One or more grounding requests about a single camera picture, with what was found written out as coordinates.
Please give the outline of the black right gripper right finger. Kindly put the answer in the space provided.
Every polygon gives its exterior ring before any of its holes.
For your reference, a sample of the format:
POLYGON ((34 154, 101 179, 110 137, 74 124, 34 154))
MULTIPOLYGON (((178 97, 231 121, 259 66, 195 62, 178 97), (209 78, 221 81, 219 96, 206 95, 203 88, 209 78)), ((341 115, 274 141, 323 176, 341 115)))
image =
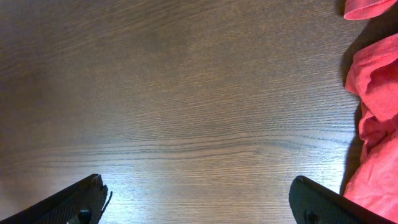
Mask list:
POLYGON ((393 224, 303 175, 292 181, 289 205, 298 224, 393 224))

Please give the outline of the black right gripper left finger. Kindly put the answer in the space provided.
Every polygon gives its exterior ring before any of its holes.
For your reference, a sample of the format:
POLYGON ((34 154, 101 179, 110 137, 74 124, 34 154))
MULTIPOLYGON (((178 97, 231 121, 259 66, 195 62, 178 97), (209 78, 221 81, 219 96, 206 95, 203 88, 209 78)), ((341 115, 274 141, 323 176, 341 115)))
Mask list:
POLYGON ((98 224, 112 196, 101 175, 91 174, 1 224, 98 224))

